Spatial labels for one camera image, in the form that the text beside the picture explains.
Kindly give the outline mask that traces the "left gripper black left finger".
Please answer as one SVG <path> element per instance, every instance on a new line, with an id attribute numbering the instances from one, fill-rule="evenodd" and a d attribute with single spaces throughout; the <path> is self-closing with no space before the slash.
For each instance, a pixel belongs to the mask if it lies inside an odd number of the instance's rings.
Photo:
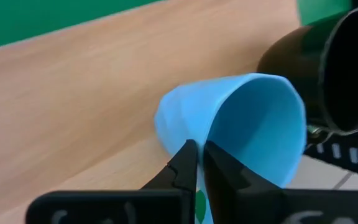
<path id="1" fill-rule="evenodd" d="M 25 224 L 195 224 L 198 150 L 187 140 L 139 190 L 59 190 L 37 197 Z"/>

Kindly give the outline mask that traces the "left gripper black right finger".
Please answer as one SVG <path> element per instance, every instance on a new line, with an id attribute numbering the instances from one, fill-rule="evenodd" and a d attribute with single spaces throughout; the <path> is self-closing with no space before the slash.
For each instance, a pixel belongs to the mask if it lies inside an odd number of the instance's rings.
<path id="1" fill-rule="evenodd" d="M 211 141 L 204 178 L 214 224 L 358 224 L 358 190 L 281 189 Z"/>

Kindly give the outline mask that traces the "light blue mug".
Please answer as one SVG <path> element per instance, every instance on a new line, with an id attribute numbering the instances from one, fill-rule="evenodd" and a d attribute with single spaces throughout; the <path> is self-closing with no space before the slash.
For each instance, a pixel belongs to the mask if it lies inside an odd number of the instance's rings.
<path id="1" fill-rule="evenodd" d="M 164 95 L 154 118 L 162 146 L 173 157 L 187 140 L 197 145 L 195 224 L 214 224 L 204 178 L 207 142 L 286 189 L 305 149 L 305 114 L 286 78 L 263 73 L 201 80 Z"/>

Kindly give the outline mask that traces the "black mug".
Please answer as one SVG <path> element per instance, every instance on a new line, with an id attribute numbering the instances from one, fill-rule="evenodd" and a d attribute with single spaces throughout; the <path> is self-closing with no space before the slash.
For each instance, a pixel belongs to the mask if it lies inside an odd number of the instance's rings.
<path id="1" fill-rule="evenodd" d="M 309 125 L 340 135 L 358 132 L 358 7 L 282 37 L 257 71 L 290 80 Z"/>

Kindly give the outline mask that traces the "green table mat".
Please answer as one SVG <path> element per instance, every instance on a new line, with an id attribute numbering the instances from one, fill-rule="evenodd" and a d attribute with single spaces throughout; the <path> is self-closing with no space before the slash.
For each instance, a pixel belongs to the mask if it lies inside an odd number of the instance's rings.
<path id="1" fill-rule="evenodd" d="M 0 0 L 0 47 L 169 0 Z"/>

